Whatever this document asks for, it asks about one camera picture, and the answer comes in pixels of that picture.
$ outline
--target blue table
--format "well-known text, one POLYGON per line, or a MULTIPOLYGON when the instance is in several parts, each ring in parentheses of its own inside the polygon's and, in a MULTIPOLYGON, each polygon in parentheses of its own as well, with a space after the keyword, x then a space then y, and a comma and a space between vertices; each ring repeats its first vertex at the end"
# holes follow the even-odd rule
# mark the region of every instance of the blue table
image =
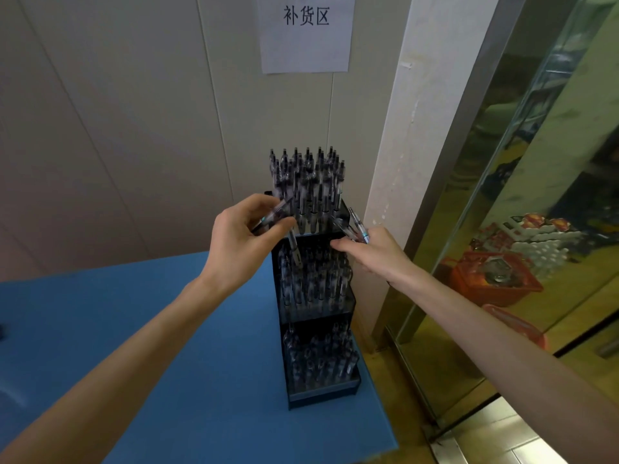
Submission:
MULTIPOLYGON (((171 302, 207 253, 0 284, 0 449, 171 302)), ((289 411, 271 259, 199 328, 106 463, 351 463, 397 447, 363 360, 289 411)))

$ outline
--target right hand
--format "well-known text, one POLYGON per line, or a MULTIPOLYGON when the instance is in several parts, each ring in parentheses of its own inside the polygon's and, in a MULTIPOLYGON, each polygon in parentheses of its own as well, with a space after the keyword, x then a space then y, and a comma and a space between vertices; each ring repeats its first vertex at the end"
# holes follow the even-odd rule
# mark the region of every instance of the right hand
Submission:
POLYGON ((403 291, 411 276, 421 269, 415 266, 383 226, 368 229, 369 244, 347 237, 334 239, 331 247, 352 255, 369 272, 382 276, 394 288, 403 291))

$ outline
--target hand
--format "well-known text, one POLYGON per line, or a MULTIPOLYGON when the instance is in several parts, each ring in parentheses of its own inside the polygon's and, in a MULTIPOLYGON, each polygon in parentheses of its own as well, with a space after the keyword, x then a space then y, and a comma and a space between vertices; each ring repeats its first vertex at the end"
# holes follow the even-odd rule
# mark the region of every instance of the hand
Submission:
POLYGON ((382 276, 394 288, 403 291, 411 276, 415 276, 421 269, 410 261, 383 226, 369 228, 368 234, 369 244, 343 237, 332 240, 331 247, 352 255, 368 272, 382 276))
POLYGON ((279 202, 277 197, 254 194, 215 218, 211 250, 199 278, 216 289, 222 300, 252 277, 275 244, 295 225, 295 218, 288 217, 264 234, 251 233, 250 228, 279 202))

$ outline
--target left hand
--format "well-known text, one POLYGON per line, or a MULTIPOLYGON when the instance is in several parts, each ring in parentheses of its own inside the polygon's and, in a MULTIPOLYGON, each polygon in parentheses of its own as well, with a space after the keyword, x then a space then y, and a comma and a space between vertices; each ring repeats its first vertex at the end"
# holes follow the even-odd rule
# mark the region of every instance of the left hand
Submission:
POLYGON ((279 202, 277 197, 254 194, 215 218, 211 250, 199 279, 216 289, 222 299, 253 276, 275 244, 295 225, 295 218, 288 217, 264 234, 251 233, 250 228, 279 202))

